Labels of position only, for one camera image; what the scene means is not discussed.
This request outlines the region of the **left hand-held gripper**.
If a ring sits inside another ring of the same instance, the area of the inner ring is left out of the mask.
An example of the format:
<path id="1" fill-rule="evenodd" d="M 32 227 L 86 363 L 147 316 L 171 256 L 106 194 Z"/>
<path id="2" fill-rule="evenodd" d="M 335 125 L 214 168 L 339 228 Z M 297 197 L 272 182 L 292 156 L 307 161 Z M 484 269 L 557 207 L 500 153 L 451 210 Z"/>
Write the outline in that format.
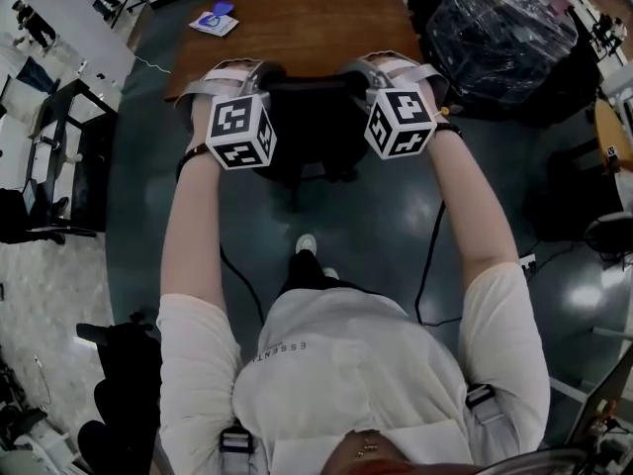
<path id="1" fill-rule="evenodd" d="M 277 62 L 236 58 L 190 82 L 176 100 L 176 111 L 190 135 L 195 134 L 194 103 L 207 100 L 211 110 L 202 126 L 203 139 L 188 148 L 178 168 L 208 153 L 225 170 L 269 166 L 277 136 L 268 115 L 270 94 L 265 83 L 285 74 Z"/>

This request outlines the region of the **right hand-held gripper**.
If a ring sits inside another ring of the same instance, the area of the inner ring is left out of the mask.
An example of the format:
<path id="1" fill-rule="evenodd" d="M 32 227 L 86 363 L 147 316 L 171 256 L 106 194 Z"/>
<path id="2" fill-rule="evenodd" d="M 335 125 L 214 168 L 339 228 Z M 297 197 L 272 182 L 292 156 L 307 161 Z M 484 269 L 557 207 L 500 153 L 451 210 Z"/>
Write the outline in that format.
<path id="1" fill-rule="evenodd" d="M 382 159 L 420 154 L 444 125 L 448 80 L 429 63 L 378 51 L 343 66 L 352 99 L 368 115 L 364 138 Z"/>

